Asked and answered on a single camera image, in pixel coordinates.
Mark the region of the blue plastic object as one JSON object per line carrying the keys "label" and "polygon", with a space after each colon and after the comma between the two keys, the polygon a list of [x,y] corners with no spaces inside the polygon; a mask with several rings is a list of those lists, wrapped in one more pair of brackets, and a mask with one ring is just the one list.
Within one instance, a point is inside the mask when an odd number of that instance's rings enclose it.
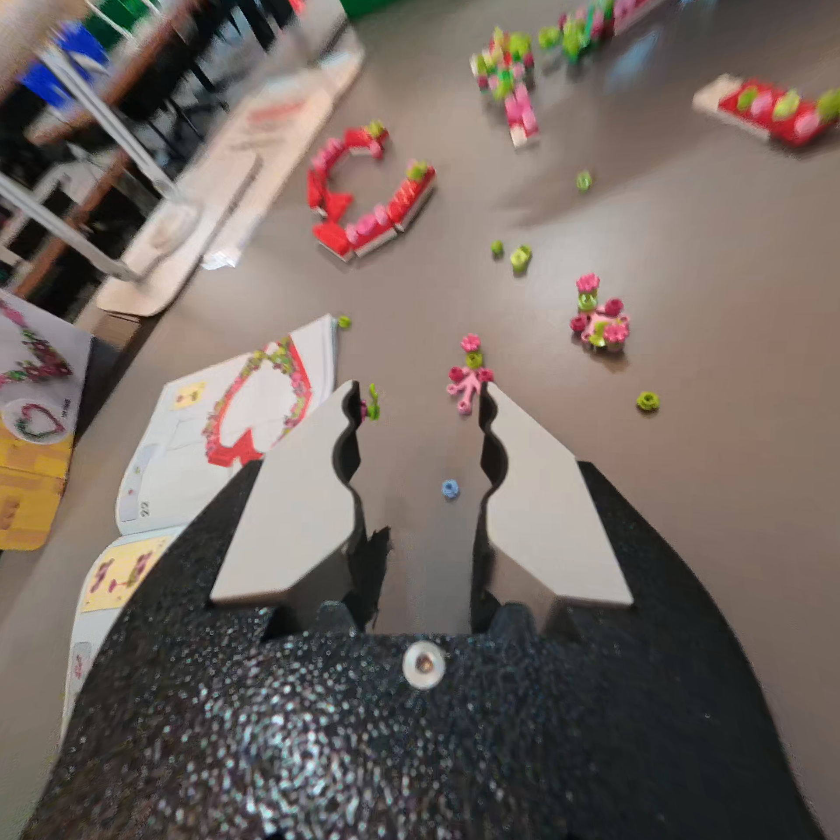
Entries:
{"label": "blue plastic object", "polygon": [[[62,24],[57,44],[88,85],[109,74],[109,56],[83,22]],[[55,73],[40,60],[33,61],[17,81],[53,109],[66,109],[75,101]]]}

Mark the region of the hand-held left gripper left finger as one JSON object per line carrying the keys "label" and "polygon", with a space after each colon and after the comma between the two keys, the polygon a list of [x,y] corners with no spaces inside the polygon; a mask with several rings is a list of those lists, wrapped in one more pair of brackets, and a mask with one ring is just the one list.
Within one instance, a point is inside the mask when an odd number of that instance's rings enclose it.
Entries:
{"label": "hand-held left gripper left finger", "polygon": [[361,465],[357,381],[339,385],[265,455],[210,594],[216,607],[269,606],[289,628],[313,626],[339,604],[372,629],[392,551],[384,526],[368,531],[351,485]]}

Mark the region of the clear plastic bags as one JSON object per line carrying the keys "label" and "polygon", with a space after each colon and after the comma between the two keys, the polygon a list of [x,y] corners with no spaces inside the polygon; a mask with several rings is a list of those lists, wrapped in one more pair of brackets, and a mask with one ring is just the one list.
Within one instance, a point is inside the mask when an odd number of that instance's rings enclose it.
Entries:
{"label": "clear plastic bags", "polygon": [[96,308],[147,319],[173,303],[196,268],[236,267],[363,61],[347,27],[313,64],[265,77],[244,96],[124,251],[135,278],[106,279]]}

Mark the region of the pink green lego assembly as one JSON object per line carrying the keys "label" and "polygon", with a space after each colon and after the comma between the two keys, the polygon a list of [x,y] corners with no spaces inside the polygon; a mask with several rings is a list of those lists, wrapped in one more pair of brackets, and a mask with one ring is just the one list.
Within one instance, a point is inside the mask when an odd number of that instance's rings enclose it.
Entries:
{"label": "pink green lego assembly", "polygon": [[542,27],[538,32],[539,47],[547,57],[576,66],[592,51],[665,4],[666,1],[590,2],[563,14],[558,24]]}

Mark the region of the red white lego section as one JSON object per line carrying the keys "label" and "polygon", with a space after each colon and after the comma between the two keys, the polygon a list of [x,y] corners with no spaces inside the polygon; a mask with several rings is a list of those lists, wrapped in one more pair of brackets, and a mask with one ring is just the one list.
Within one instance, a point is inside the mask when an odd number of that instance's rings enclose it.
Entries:
{"label": "red white lego section", "polygon": [[801,149],[838,127],[839,88],[808,98],[796,88],[723,74],[699,89],[691,106],[763,142]]}

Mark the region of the pink branch lego flower piece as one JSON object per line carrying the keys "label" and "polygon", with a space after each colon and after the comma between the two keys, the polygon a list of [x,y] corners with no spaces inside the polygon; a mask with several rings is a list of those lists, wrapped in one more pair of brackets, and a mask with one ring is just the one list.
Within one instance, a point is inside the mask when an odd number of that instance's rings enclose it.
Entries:
{"label": "pink branch lego flower piece", "polygon": [[483,385],[495,381],[494,371],[485,365],[480,336],[468,333],[460,341],[464,363],[453,366],[448,372],[447,394],[457,398],[457,411],[462,417],[472,414],[474,400]]}

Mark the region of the pink lime lego flower cluster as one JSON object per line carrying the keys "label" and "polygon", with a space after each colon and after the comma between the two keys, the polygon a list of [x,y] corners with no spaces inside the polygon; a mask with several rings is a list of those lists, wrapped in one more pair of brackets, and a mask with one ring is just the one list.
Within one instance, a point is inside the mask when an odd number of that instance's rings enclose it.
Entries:
{"label": "pink lime lego flower cluster", "polygon": [[575,289],[576,313],[570,320],[574,338],[589,351],[622,354],[631,332],[623,299],[601,300],[601,279],[593,272],[580,276]]}

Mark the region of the red heart lego section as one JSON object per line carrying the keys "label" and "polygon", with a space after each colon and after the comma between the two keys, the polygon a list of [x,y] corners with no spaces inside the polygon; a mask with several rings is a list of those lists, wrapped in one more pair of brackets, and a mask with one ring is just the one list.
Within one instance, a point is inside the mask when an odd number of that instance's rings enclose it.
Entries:
{"label": "red heart lego section", "polygon": [[311,232],[321,247],[343,263],[361,259],[405,235],[436,189],[435,168],[427,161],[409,161],[387,202],[374,205],[353,221],[347,219],[354,195],[333,188],[335,170],[353,156],[380,161],[390,136],[382,121],[372,120],[329,138],[310,159],[307,199],[318,216]]}

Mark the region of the lego instruction booklet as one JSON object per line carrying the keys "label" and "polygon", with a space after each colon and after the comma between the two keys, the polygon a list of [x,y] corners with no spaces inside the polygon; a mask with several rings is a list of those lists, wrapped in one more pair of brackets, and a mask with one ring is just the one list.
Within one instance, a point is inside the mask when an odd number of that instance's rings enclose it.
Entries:
{"label": "lego instruction booklet", "polygon": [[329,399],[338,330],[326,314],[164,386],[120,482],[119,537],[93,563],[77,600],[59,740],[101,645],[162,554],[243,467]]}

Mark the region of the black chair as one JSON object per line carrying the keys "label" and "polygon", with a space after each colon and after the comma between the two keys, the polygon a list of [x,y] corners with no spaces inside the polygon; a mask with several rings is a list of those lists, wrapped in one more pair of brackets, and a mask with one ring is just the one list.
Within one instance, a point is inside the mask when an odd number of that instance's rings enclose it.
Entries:
{"label": "black chair", "polygon": [[[202,139],[193,118],[209,114],[217,109],[226,110],[226,103],[220,98],[224,90],[222,82],[212,82],[200,67],[200,60],[221,35],[225,22],[232,19],[235,9],[256,37],[259,46],[267,51],[277,39],[275,29],[281,30],[296,17],[299,2],[290,1],[213,1],[201,2],[197,11],[191,14],[185,31],[176,30],[164,43],[161,52],[153,60],[140,80],[122,99],[119,110],[132,123],[142,124],[162,140],[163,132],[154,119],[159,113],[169,112],[174,116],[173,139],[180,140],[184,129],[189,129]],[[179,85],[187,77],[194,77],[205,93],[205,99],[192,106],[182,106],[175,100]]]}

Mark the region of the lego set box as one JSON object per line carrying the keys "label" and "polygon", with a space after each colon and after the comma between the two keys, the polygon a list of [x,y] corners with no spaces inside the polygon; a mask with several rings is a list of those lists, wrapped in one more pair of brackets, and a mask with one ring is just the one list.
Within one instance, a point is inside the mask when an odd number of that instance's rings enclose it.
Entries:
{"label": "lego set box", "polygon": [[65,492],[91,335],[1,292],[1,551],[39,550]]}

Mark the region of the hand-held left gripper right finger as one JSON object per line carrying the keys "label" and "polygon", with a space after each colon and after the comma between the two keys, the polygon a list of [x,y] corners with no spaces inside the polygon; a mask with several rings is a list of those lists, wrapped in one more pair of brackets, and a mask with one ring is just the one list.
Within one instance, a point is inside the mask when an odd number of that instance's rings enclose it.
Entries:
{"label": "hand-held left gripper right finger", "polygon": [[581,463],[493,383],[479,394],[481,498],[472,553],[469,626],[523,606],[538,632],[571,606],[627,610],[634,596]]}

